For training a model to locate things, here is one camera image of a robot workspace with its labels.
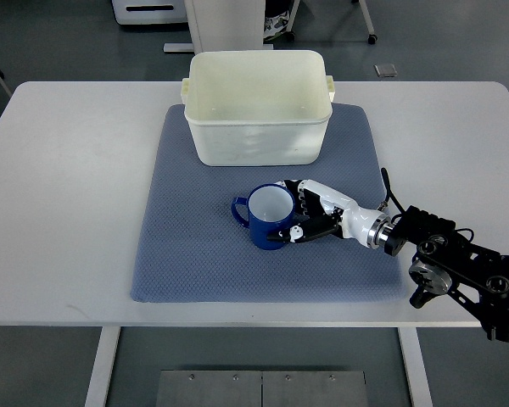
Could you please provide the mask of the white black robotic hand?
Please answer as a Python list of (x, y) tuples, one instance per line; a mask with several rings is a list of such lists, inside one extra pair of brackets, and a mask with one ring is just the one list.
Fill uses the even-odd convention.
[(353, 238), (376, 249), (388, 240), (394, 225), (378, 209), (362, 208), (353, 198), (313, 180), (284, 180), (277, 183), (293, 195), (300, 221), (270, 232), (266, 239), (280, 243), (306, 243), (327, 235)]

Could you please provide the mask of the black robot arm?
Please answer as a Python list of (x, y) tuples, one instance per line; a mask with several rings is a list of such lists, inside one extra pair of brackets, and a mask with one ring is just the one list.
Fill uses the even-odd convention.
[(489, 340), (509, 343), (509, 255), (483, 248), (465, 237), (456, 223), (411, 206), (404, 209), (382, 168), (384, 201), (399, 213), (378, 233), (378, 244), (395, 256), (406, 243), (416, 246), (409, 275), (417, 284), (410, 304), (420, 309), (447, 295), (481, 324)]

